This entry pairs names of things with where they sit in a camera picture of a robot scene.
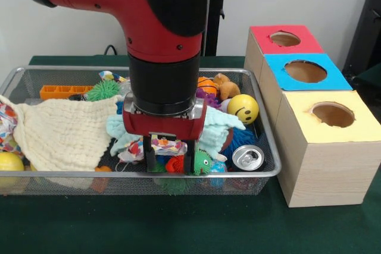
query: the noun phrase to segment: stacked wooden boxes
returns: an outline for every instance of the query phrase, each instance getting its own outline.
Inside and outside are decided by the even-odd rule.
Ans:
[[[381,162],[381,125],[305,26],[251,27],[259,82],[290,207],[362,203]]]

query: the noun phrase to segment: blue box lid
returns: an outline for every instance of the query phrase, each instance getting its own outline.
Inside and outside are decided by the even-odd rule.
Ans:
[[[265,58],[283,90],[353,89],[327,54],[265,55]]]

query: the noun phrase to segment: can lid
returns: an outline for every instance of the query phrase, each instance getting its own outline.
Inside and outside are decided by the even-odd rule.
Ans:
[[[244,171],[254,171],[264,162],[263,151],[254,145],[243,145],[233,153],[233,163]]]

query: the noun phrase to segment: red box lid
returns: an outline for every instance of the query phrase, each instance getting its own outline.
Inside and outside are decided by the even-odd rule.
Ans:
[[[318,41],[303,25],[252,26],[251,31],[265,55],[324,53]]]

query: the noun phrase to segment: green table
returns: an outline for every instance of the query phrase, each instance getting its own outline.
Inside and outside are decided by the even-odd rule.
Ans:
[[[126,65],[34,57],[34,65]],[[242,67],[242,57],[202,59]],[[289,209],[276,178],[258,196],[0,198],[2,253],[380,253],[381,172],[362,205]]]

